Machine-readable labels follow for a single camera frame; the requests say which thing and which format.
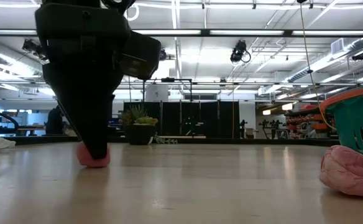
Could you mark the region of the black aluminium table frame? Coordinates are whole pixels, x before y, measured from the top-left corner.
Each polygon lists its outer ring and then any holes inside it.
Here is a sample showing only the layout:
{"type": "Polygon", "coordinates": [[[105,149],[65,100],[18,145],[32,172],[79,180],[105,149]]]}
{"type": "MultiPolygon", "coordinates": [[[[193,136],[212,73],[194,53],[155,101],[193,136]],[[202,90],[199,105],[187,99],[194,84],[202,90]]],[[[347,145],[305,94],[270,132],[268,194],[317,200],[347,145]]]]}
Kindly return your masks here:
{"type": "MultiPolygon", "coordinates": [[[[78,142],[74,136],[14,136],[5,137],[15,141],[17,145],[48,144],[61,142],[78,142]]],[[[175,138],[179,144],[263,144],[263,145],[308,145],[333,146],[340,145],[337,139],[225,139],[225,138],[175,138]]]]}

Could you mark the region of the potted succulent plant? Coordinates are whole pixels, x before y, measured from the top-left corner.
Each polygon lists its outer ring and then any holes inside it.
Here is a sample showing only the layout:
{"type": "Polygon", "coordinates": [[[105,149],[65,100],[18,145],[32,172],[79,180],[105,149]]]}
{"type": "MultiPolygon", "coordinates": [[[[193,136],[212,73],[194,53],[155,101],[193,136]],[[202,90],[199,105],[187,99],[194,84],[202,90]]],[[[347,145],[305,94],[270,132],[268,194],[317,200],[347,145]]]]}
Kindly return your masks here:
{"type": "Polygon", "coordinates": [[[129,144],[149,145],[153,141],[158,119],[149,116],[142,105],[130,105],[121,120],[129,144]]]}

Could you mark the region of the white cabinet box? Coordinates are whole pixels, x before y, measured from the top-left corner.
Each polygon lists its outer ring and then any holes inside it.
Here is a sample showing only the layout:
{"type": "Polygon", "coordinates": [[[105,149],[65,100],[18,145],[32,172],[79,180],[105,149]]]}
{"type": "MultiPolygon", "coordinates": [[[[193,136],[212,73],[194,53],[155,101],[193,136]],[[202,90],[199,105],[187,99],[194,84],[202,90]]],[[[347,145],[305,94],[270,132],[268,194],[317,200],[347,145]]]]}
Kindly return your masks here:
{"type": "Polygon", "coordinates": [[[145,100],[148,102],[166,102],[168,97],[168,85],[154,84],[145,89],[145,100]]]}

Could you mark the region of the black partition screens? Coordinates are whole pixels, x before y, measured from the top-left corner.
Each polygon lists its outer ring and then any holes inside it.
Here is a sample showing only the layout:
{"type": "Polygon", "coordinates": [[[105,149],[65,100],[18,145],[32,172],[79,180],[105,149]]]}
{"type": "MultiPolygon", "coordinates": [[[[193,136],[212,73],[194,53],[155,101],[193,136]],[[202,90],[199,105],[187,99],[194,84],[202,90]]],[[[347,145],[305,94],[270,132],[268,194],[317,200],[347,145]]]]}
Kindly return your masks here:
{"type": "Polygon", "coordinates": [[[231,101],[125,102],[124,109],[141,106],[158,119],[162,136],[196,135],[206,138],[239,137],[239,103],[231,101]]]}

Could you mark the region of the person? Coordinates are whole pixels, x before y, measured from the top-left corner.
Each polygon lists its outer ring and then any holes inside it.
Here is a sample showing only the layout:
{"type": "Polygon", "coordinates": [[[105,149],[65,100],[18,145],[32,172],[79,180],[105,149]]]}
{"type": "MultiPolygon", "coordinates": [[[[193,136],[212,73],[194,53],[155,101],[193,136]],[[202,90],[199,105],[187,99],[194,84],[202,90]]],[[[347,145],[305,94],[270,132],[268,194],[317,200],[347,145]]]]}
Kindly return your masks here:
{"type": "Polygon", "coordinates": [[[59,106],[52,109],[47,118],[46,134],[63,134],[63,118],[62,118],[62,111],[59,106]]]}

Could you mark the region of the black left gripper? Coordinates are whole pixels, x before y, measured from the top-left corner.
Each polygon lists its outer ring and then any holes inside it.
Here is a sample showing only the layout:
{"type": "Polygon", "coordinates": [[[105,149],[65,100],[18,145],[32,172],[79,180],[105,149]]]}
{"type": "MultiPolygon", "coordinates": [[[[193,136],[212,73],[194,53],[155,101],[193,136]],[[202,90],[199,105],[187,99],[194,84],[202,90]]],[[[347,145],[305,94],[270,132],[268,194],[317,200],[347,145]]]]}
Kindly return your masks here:
{"type": "Polygon", "coordinates": [[[35,11],[36,32],[51,63],[44,80],[93,159],[107,155],[113,92],[123,74],[118,64],[65,60],[120,51],[131,36],[124,13],[130,2],[43,2],[35,11]]]}

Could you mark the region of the shelf with orange bins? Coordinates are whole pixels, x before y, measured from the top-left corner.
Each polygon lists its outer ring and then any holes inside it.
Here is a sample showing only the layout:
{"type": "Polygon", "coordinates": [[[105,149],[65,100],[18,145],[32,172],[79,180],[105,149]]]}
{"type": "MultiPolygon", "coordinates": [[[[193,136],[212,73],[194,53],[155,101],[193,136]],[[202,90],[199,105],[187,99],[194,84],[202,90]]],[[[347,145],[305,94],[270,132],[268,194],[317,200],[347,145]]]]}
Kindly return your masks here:
{"type": "Polygon", "coordinates": [[[292,139],[331,139],[337,136],[337,131],[327,125],[334,125],[334,117],[322,115],[315,105],[303,105],[296,111],[287,111],[285,121],[292,139]]]}

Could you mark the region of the black overhead crossbar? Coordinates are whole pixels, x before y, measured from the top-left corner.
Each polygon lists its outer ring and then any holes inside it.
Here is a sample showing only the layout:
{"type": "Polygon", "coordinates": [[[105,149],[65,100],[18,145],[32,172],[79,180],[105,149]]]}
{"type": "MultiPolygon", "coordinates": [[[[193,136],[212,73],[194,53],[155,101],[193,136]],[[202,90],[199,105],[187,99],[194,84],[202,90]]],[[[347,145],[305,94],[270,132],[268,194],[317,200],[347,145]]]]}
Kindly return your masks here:
{"type": "Polygon", "coordinates": [[[363,30],[277,30],[277,29],[136,29],[152,37],[363,37],[363,30]]]}

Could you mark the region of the pink textured toy fruit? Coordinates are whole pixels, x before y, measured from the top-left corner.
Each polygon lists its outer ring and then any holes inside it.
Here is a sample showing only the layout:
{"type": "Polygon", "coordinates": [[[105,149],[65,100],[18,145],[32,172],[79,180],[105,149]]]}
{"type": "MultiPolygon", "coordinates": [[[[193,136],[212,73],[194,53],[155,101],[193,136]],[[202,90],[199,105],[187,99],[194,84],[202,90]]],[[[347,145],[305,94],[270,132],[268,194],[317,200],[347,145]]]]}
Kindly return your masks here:
{"type": "Polygon", "coordinates": [[[78,143],[76,147],[76,157],[78,162],[82,166],[86,166],[87,168],[102,168],[107,167],[111,160],[110,148],[107,147],[106,157],[103,159],[93,159],[91,154],[88,151],[88,148],[85,146],[83,142],[78,143]]]}
{"type": "Polygon", "coordinates": [[[363,155],[335,145],[321,159],[319,180],[330,189],[363,197],[363,155]]]}

